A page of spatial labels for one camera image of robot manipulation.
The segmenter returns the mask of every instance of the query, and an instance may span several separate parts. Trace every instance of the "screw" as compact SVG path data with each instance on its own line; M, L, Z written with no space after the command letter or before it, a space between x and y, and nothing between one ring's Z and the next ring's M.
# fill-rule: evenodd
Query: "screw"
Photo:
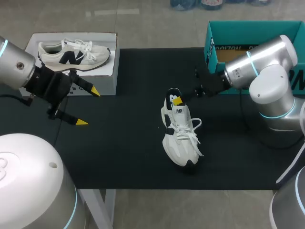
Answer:
M19 70L22 70L22 69L24 68L24 64L21 63L21 62L18 62L18 63L17 63L17 68L18 68Z

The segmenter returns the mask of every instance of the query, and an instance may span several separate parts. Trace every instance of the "table leg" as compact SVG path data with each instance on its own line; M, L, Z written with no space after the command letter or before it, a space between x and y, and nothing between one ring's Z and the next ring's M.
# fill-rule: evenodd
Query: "table leg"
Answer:
M115 196L116 189L106 189L105 206L112 224L114 219Z
M80 189L98 229L113 229L99 189Z

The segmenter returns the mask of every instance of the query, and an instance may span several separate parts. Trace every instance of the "black mat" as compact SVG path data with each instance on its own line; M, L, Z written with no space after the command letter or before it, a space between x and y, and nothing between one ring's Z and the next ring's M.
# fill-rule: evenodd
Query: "black mat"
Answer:
M242 122L238 95L188 104L192 117L203 121L197 134L205 157L195 174L178 170L164 152L160 109L165 93L170 87L189 90L199 60L203 60L200 48L121 50L116 96L68 99L66 111L90 124L75 128L62 123L56 143L78 188L277 188L275 181L302 143L272 150L257 138L282 147L301 134L269 131L247 95L243 102L250 132Z
M19 91L0 85L0 94L13 94L21 97ZM60 120L47 118L48 103L35 98L31 107L27 107L11 98L0 98L0 135L25 133L43 138L55 145L57 133L60 128Z

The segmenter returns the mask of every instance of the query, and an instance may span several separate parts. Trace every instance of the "gray floor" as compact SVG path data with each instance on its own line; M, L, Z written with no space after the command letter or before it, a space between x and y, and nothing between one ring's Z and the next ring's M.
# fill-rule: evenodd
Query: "gray floor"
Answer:
M22 48L34 32L49 31L114 31L121 48L203 47L208 21L304 19L304 0L187 12L171 10L169 0L1 0L0 35ZM269 229L272 195L270 190L118 190L114 229Z

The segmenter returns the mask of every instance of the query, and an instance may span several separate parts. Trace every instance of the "yellow fingertip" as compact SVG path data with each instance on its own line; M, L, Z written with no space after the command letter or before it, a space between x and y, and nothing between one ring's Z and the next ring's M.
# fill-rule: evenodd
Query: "yellow fingertip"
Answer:
M173 100L173 104L175 106L178 106L179 104L182 104L182 100L181 100L180 96Z
M95 86L92 87L91 92L93 92L94 94L100 96L100 93L96 90Z
M88 125L88 123L81 119L78 119L75 125Z

